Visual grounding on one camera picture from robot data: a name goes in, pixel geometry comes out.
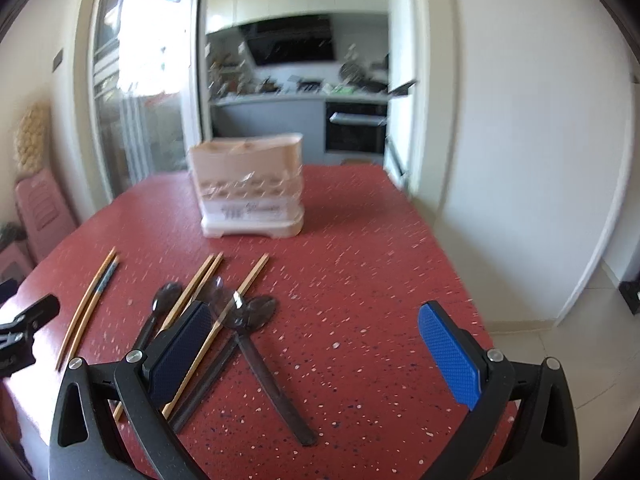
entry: sliding glass door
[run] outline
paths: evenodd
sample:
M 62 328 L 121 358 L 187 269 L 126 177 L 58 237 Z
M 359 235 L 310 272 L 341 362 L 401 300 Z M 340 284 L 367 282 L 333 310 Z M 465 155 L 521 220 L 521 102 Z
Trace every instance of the sliding glass door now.
M 113 198 L 146 177 L 184 170 L 200 140 L 197 0 L 97 0 L 93 120 Z

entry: wooden chopsticks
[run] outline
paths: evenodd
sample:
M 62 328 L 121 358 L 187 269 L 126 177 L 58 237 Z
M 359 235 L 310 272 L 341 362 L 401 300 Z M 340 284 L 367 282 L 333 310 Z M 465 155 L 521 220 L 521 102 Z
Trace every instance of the wooden chopsticks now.
M 94 292 L 96 292 L 96 288 L 97 288 L 98 283 L 102 281 L 103 277 L 105 276 L 105 273 L 107 272 L 108 267 L 111 265 L 111 263 L 112 263 L 112 261 L 114 260 L 115 257 L 116 257 L 116 248 L 114 247 L 109 252 L 109 254 L 105 258 L 105 260 L 103 261 L 102 265 L 98 269 L 98 272 L 95 273 L 95 276 L 91 280 L 91 283 L 89 284 L 89 286 L 87 287 L 87 290 L 84 293 L 84 296 L 82 297 L 82 300 L 80 300 L 80 303 L 78 304 L 78 308 L 76 308 L 76 312 L 74 313 L 74 316 L 71 319 L 71 323 L 69 323 L 69 326 L 66 329 L 65 338 L 62 340 L 62 346 L 60 347 L 60 350 L 58 351 L 58 357 L 56 358 L 56 370 L 60 369 L 60 365 L 62 364 L 62 359 L 66 355 L 66 352 L 65 352 L 66 346 L 68 345 L 69 340 L 71 339 L 71 336 L 74 334 L 74 330 L 76 329 L 76 324 L 78 323 L 78 320 L 85 313 L 85 310 L 87 310 L 87 304 L 89 304 L 90 301 L 92 300 L 92 296 L 94 296 Z
M 244 282 L 242 282 L 242 285 L 240 285 L 240 287 L 238 287 L 238 293 L 241 296 L 244 296 L 246 294 L 246 292 L 248 291 L 249 287 L 251 287 L 252 283 L 254 282 L 254 280 L 256 279 L 258 274 L 260 273 L 260 271 L 267 264 L 268 259 L 269 259 L 269 255 L 268 254 L 263 254 L 262 257 L 260 258 L 260 260 L 258 261 L 258 263 L 256 263 L 254 265 L 254 268 L 251 270 L 249 275 L 245 278 Z M 193 377 L 194 373 L 196 372 L 196 369 L 198 368 L 198 365 L 200 364 L 200 362 L 204 358 L 204 355 L 209 350 L 211 344 L 213 343 L 214 339 L 218 335 L 218 332 L 220 332 L 220 330 L 222 329 L 222 320 L 225 319 L 226 314 L 229 312 L 229 310 L 233 307 L 234 304 L 235 303 L 233 301 L 229 301 L 229 303 L 227 303 L 225 309 L 220 314 L 220 317 L 213 324 L 213 327 L 210 330 L 209 334 L 207 335 L 207 338 L 205 339 L 204 343 L 202 344 L 202 346 L 200 348 L 200 351 L 198 352 L 198 355 L 196 355 L 196 358 L 194 359 L 193 364 L 189 368 L 189 371 L 187 372 L 187 375 L 182 380 L 182 383 L 180 384 L 180 388 L 178 388 L 178 391 L 176 392 L 176 394 L 174 396 L 174 399 L 169 404 L 166 404 L 164 406 L 164 408 L 162 409 L 162 414 L 164 415 L 164 418 L 168 418 L 169 415 L 171 414 L 173 408 L 175 407 L 175 405 L 177 404 L 178 400 L 180 399 L 180 396 L 182 395 L 182 392 L 187 387 L 187 384 L 189 384 L 189 381 L 191 380 L 191 378 Z
M 71 346 L 69 347 L 69 357 L 75 357 L 76 351 L 78 350 L 78 347 L 80 346 L 80 342 L 82 341 L 84 330 L 86 329 L 86 326 L 89 323 L 89 320 L 91 319 L 91 315 L 94 313 L 95 306 L 100 301 L 100 297 L 104 292 L 104 289 L 107 288 L 107 284 L 109 283 L 109 280 L 113 276 L 113 273 L 115 272 L 116 267 L 118 267 L 119 263 L 120 263 L 120 259 L 116 254 L 113 261 L 110 263 L 109 267 L 107 268 L 107 271 L 104 273 L 104 276 L 98 283 L 98 286 L 96 287 L 94 292 L 94 296 L 91 298 L 89 305 L 87 305 L 87 308 L 84 311 L 84 315 L 82 316 L 82 321 L 80 322 L 80 326 L 78 327 L 76 336 L 74 337 L 74 340 L 72 341 Z
M 169 311 L 169 314 L 166 315 L 164 321 L 162 322 L 162 326 L 160 330 L 166 330 L 171 327 L 171 325 L 175 322 L 175 320 L 183 313 L 184 309 L 189 304 L 190 300 L 196 297 L 196 295 L 202 290 L 202 287 L 209 281 L 209 279 L 213 276 L 213 273 L 218 270 L 220 263 L 222 262 L 222 253 L 218 253 L 215 257 L 213 254 L 210 254 L 204 263 L 200 266 L 198 271 L 195 273 L 194 277 L 189 282 L 178 298 L 178 301 L 175 302 L 172 309 Z M 116 422 L 120 420 L 122 416 L 123 408 L 122 403 L 119 402 L 113 410 L 113 418 Z

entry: kitchen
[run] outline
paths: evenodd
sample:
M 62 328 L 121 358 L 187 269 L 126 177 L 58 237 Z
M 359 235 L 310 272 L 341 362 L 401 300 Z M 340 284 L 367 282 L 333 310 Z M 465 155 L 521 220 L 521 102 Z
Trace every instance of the kitchen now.
M 386 165 L 402 166 L 387 115 L 407 85 L 388 92 L 388 0 L 205 1 L 204 136 L 295 132 L 305 164 L 383 164 L 390 152 Z

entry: red table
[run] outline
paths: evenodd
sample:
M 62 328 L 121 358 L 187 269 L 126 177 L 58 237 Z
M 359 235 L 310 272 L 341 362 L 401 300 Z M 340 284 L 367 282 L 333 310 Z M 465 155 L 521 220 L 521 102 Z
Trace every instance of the red table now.
M 164 174 L 119 196 L 35 269 L 1 313 L 12 319 L 48 292 L 60 298 L 60 315 L 36 336 L 36 364 L 6 382 L 45 442 L 62 376 L 56 353 L 113 246 L 122 263 L 79 351 L 90 363 L 122 359 L 155 291 L 186 284 L 208 254 L 223 251 L 220 275 L 237 286 L 269 253 L 249 296 L 273 294 L 280 308 L 254 341 L 318 444 L 295 442 L 239 357 L 180 434 L 187 450 L 221 480 L 420 478 L 466 408 L 418 334 L 418 308 L 439 300 L 481 345 L 490 338 L 430 230 L 381 168 L 310 166 L 304 177 L 305 226 L 295 238 L 206 239 L 188 174 Z M 128 423 L 120 427 L 136 465 L 151 473 Z M 508 429 L 500 426 L 481 469 Z

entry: screw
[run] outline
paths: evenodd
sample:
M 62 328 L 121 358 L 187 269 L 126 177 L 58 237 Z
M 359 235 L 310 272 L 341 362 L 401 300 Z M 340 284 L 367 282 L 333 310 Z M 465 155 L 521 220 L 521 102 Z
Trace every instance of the screw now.
M 137 363 L 142 359 L 142 352 L 140 350 L 132 350 L 127 354 L 127 363 Z
M 551 368 L 552 370 L 559 370 L 560 369 L 560 361 L 558 361 L 558 359 L 556 359 L 555 357 L 549 357 L 546 359 L 546 365 Z
M 82 366 L 82 359 L 79 357 L 74 357 L 73 359 L 71 359 L 71 361 L 69 361 L 69 368 L 71 368 L 72 370 L 76 370 L 81 366 Z
M 504 359 L 504 354 L 497 348 L 491 348 L 489 351 L 487 351 L 486 356 L 492 363 L 500 363 Z

